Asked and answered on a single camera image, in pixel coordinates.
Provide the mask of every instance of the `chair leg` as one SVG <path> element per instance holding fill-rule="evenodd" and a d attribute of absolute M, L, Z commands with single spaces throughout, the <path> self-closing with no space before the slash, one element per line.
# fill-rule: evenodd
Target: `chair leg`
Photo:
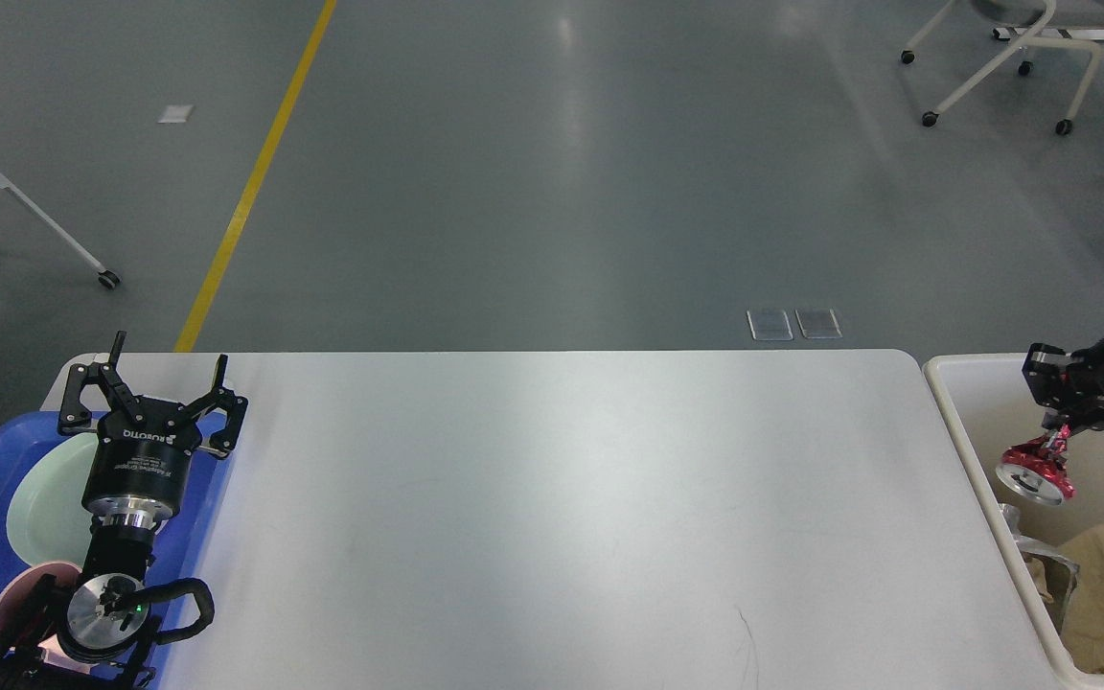
<path fill-rule="evenodd" d="M 934 14 L 932 21 L 928 21 L 925 25 L 923 25 L 923 28 L 920 28 L 919 32 L 914 34 L 914 39 L 909 40 L 905 44 L 906 51 L 914 51 L 914 47 L 919 43 L 923 42 L 923 39 L 925 39 L 928 33 L 932 33 L 935 26 L 940 25 L 940 22 L 948 15 L 948 12 L 951 12 L 952 9 L 956 7 L 956 3 L 959 3 L 959 1 L 960 0 L 948 0 L 948 2 L 943 6 L 936 14 Z"/>
<path fill-rule="evenodd" d="M 8 176 L 4 176 L 2 171 L 0 171 L 0 189 L 6 189 L 6 191 L 13 193 L 17 200 L 21 201 L 28 210 L 32 211 L 32 214 L 36 215 L 41 222 L 47 224 L 50 230 L 56 232 L 57 236 L 61 236 L 62 241 L 65 241 L 66 245 L 70 245 L 70 248 L 74 250 L 75 254 L 78 254 L 79 258 L 84 259 L 84 263 L 87 263 L 88 266 L 92 266 L 93 270 L 96 270 L 97 276 L 100 276 L 100 285 L 105 285 L 105 287 L 108 287 L 109 289 L 114 289 L 118 286 L 120 280 L 117 275 L 114 275 L 113 272 L 106 269 L 105 264 L 102 264 L 96 257 L 93 257 L 92 253 L 85 250 L 84 246 L 71 236 L 68 232 L 62 230 L 61 224 L 57 224 L 54 219 L 49 217 L 49 214 L 40 209 L 33 200 L 30 200 L 26 193 L 21 191 L 17 184 L 11 182 L 11 180 L 8 179 Z"/>
<path fill-rule="evenodd" d="M 1038 34 L 1042 33 L 1042 29 L 1045 28 L 1045 25 L 1050 23 L 1050 20 L 1055 17 L 1057 0 L 1045 0 L 1045 11 L 1043 11 L 1042 15 L 1038 18 L 1038 21 L 1033 22 L 1033 25 L 1026 30 L 1026 32 L 1021 35 L 1016 36 L 1012 42 L 1009 42 L 1004 51 L 999 51 L 998 55 L 991 57 L 989 62 L 983 65 L 981 70 L 974 73 L 974 76 L 965 79 L 965 84 L 960 84 L 960 86 L 956 87 L 956 91 L 949 93 L 949 95 L 943 99 L 941 104 L 935 106 L 933 110 L 925 113 L 923 115 L 923 126 L 933 126 L 940 115 L 943 115 L 948 108 L 951 108 L 951 106 L 956 104 L 956 100 L 960 100 L 963 96 L 973 91 L 973 88 L 977 86 L 977 83 L 983 82 L 987 75 L 995 71 L 995 67 L 1002 65 L 1004 61 L 1007 61 L 1007 59 L 1011 57 L 1017 51 L 1020 51 L 1021 45 L 1036 43 L 1033 39 L 1037 39 Z"/>
<path fill-rule="evenodd" d="M 1069 105 L 1068 114 L 1055 125 L 1055 135 L 1068 135 L 1072 130 L 1072 119 L 1081 109 L 1082 102 L 1085 102 L 1087 87 L 1093 83 L 1096 67 L 1101 64 L 1101 45 L 1092 40 L 1076 39 L 1047 39 L 1038 35 L 1029 41 L 1031 45 L 1040 47 L 1060 47 L 1064 51 L 1085 51 L 1090 54 L 1090 62 L 1085 66 L 1085 74 L 1081 76 L 1081 84 L 1076 88 L 1076 96 L 1072 97 L 1072 105 Z"/>

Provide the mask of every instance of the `gray floor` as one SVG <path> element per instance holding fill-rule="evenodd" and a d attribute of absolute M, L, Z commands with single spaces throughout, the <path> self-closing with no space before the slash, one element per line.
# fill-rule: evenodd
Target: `gray floor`
<path fill-rule="evenodd" d="M 126 280 L 0 192 L 0 424 L 118 328 L 171 349 L 320 6 L 0 3 L 0 167 Z M 342 0 L 197 349 L 1091 344 L 1104 62 L 1065 139 L 1060 52 L 924 129 L 1002 47 L 963 9 L 902 65 L 934 10 Z"/>

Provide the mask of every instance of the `chair wheel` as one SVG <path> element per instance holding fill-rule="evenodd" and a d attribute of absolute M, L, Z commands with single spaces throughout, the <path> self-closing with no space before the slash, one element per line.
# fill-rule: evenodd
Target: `chair wheel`
<path fill-rule="evenodd" d="M 121 279 L 118 278 L 118 274 L 115 274 L 114 272 L 103 272 L 97 274 L 97 280 L 100 280 L 100 285 L 104 285 L 105 289 L 114 289 L 121 284 Z"/>

